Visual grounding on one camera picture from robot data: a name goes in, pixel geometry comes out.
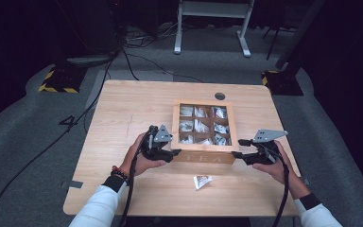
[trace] hand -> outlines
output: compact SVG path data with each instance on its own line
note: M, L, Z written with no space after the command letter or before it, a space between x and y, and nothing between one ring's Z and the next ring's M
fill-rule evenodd
M122 171L129 173L130 172L130 166L132 158L134 157L135 152L137 152L138 146L141 143L141 140L143 139L145 133L139 134L137 139L135 140L134 144L132 144L129 148L128 153L125 156L125 159L123 160L122 165L119 167ZM144 157L142 153L139 153L137 155L137 164L135 166L135 172L134 176L138 176L142 173L144 173L149 168L154 167L160 167L164 166L166 164L166 161L164 160L158 160L158 161L151 161Z
M288 167L289 175L294 174L293 168L291 167L290 160L287 157L287 154L285 153L284 148L282 147L281 143L277 140L275 140L276 146L278 146L279 151L282 154L283 160L285 161L285 164ZM273 179L276 181L285 184L285 177L284 177L284 168L282 161L280 159L277 159L275 164L272 165L262 165L262 164L254 164L252 165L253 168L258 169L260 171L268 173L270 176L272 176Z
M290 191L291 197L293 198L293 200L296 200L306 195L309 195L311 191L294 172L290 163L290 159L288 159L287 154L285 153L285 150L283 149L281 143L275 140L275 144L276 146L278 146L278 149L281 152L283 160L285 161L285 164L287 165L289 171L288 189ZM276 181L285 184L285 176L284 176L285 171L283 168L282 161L280 161L280 159L278 159L276 163L272 165L254 164L252 165L252 167L268 173Z

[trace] white metal stand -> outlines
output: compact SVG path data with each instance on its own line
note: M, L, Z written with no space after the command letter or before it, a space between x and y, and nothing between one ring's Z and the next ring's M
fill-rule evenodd
M244 18L243 29L237 31L237 38L243 49L244 57L251 55L244 37L249 23L250 5L249 4L233 4L233 3L213 3L213 2L190 2L179 1L178 13L178 33L176 34L175 54L182 52L182 16L210 16L210 17L231 17Z

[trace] human hand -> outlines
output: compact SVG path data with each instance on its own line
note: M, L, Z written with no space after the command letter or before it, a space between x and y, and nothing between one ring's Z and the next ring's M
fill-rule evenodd
M144 135L145 133L139 134L136 140L134 141L134 144L130 146L122 165L119 167L123 172L130 173L131 161L134 157L135 152L137 152L138 146L143 140ZM139 153L137 155L137 163L135 166L134 176L138 176L144 173L149 168L160 167L164 166L165 164L166 161L164 160L151 161L147 159L142 153Z
M289 175L293 174L296 175L293 171L293 168L291 167L290 160L287 157L287 154L285 153L285 150L281 143L277 140L275 140L276 146L278 146L279 151L282 154L283 160L285 161L285 164L287 165L287 168L289 170ZM284 168L282 161L278 158L275 164L272 165L262 165L262 164L253 164L253 168L258 169L260 171L268 173L270 176L272 176L273 179L278 181L279 183L285 184L285 175L284 175Z

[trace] wooden box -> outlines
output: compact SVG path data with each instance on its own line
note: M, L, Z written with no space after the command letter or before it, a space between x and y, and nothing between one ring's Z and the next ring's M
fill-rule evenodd
M239 151L230 102L176 100L172 135L170 147L181 149L174 162L232 164Z

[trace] gray carpet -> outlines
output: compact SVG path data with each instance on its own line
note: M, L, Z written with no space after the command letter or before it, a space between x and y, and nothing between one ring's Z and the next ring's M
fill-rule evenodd
M252 56L244 58L235 35L237 29L184 32L180 55L173 54L174 36L144 48L125 50L173 72L175 76L169 76L174 81L198 82L187 78L194 77L207 83L261 84L261 72L275 69L285 44L277 43L266 61L273 33L262 40L265 30L248 30L246 37ZM279 41L286 43L290 38L290 33L281 32ZM136 77L146 72L162 73L149 61L133 56L129 59ZM66 130L66 126L59 125L60 121L84 112L104 69L103 65L90 68L79 94L38 92L51 66L47 65L30 79L26 97L0 113L0 191L28 161ZM110 69L112 79L128 71L125 56L120 54ZM363 226L363 177L334 124L314 99L309 77L302 70L297 79L304 96L273 99L289 131L288 140L302 175L343 226ZM62 185L72 180L86 137L84 128L88 130L93 114L94 109L11 184L0 200L0 226L70 223L73 217L62 211L66 196ZM254 227L270 226L272 222L273 218L251 218ZM293 226L293 219L282 218L279 226ZM295 226L301 226L297 218Z

